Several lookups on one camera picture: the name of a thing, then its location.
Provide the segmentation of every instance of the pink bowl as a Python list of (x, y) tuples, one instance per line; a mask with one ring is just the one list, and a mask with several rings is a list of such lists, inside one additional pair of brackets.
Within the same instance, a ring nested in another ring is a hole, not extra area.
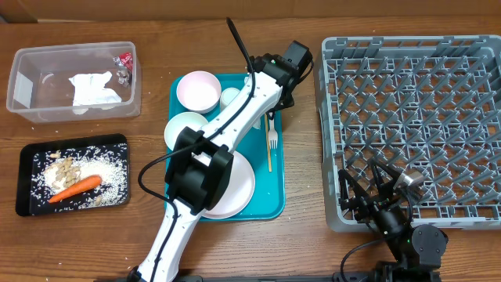
[(186, 109), (205, 114), (218, 105), (221, 83), (213, 74), (197, 70), (181, 79), (176, 92), (179, 102)]

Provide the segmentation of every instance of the white napkin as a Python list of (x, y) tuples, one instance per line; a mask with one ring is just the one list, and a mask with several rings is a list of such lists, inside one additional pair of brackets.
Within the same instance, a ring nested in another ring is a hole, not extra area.
[[(113, 90), (105, 89), (104, 85), (110, 81), (112, 74), (77, 74), (69, 78), (75, 87), (73, 106), (119, 103), (122, 98)], [(113, 107), (101, 107), (109, 110)], [(75, 114), (84, 114), (88, 109), (73, 110)]]

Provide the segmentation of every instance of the clear plastic bin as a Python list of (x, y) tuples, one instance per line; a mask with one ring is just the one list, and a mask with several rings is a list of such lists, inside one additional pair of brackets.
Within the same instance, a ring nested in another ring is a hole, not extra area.
[[(132, 83), (118, 82), (113, 57), (130, 52)], [(103, 74), (112, 78), (105, 85), (120, 103), (73, 106), (76, 74)], [(41, 123), (137, 116), (141, 112), (141, 67), (132, 42), (60, 45), (21, 49), (14, 56), (7, 89), (7, 109)]]

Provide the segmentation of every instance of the wooden table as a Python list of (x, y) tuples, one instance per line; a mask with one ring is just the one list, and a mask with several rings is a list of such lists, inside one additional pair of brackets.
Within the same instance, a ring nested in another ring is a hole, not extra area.
[[(329, 36), (501, 34), (495, 17), (390, 17), (236, 21), (251, 55), (282, 54), (292, 40), (316, 56)], [(90, 281), (124, 277), (150, 249), (164, 203), (142, 192), (139, 169), (165, 152), (171, 83), (194, 70), (244, 72), (245, 62), (224, 20), (0, 25), (0, 281)], [(131, 41), (142, 66), (142, 113), (134, 118), (31, 124), (5, 108), (10, 66), (20, 48)], [(325, 223), (321, 133), (313, 76), (283, 111), (287, 206), (274, 220), (199, 224), (182, 257), (182, 273), (206, 277), (329, 274), (370, 234), (335, 233)], [(120, 132), (131, 148), (132, 198), (119, 208), (21, 218), (14, 212), (21, 148), (28, 143)], [(161, 193), (164, 166), (146, 174)], [(495, 231), (447, 230), (444, 281), (499, 281)], [(347, 270), (392, 259), (383, 245), (360, 251)]]

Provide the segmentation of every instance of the red wrapper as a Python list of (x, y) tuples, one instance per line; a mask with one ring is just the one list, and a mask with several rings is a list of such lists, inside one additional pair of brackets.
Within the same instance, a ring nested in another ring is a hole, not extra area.
[(132, 66), (133, 66), (132, 54), (130, 52), (126, 52), (126, 53), (123, 53), (123, 54), (119, 55), (118, 58), (120, 59), (120, 61), (122, 62), (122, 64), (125, 67), (127, 67), (127, 69), (130, 72), (132, 72)]

